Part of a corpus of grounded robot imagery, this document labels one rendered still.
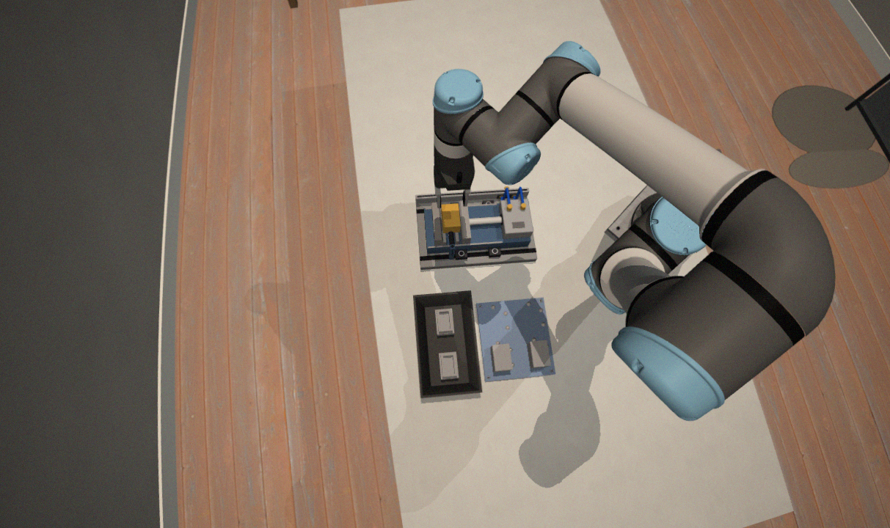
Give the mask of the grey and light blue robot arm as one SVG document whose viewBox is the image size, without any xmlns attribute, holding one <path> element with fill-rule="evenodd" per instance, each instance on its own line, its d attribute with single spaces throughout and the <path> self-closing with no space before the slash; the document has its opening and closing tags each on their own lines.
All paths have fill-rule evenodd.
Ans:
<svg viewBox="0 0 890 528">
<path fill-rule="evenodd" d="M 694 421 L 818 327 L 834 296 L 833 250 L 781 178 L 748 171 L 599 75 L 588 50 L 564 41 L 496 111 L 476 74 L 445 71 L 434 132 L 513 185 L 561 118 L 656 191 L 583 278 L 600 303 L 627 314 L 613 352 Z M 714 251 L 690 273 L 668 275 L 706 245 Z"/>
</svg>

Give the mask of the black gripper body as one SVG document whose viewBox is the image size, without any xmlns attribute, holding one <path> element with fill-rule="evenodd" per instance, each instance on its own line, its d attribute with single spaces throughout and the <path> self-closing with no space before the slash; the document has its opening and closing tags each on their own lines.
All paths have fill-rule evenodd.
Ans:
<svg viewBox="0 0 890 528">
<path fill-rule="evenodd" d="M 469 153 L 464 146 L 448 146 L 442 143 L 434 132 L 434 185 L 436 188 L 448 191 L 468 190 L 474 176 L 473 154 Z"/>
</svg>

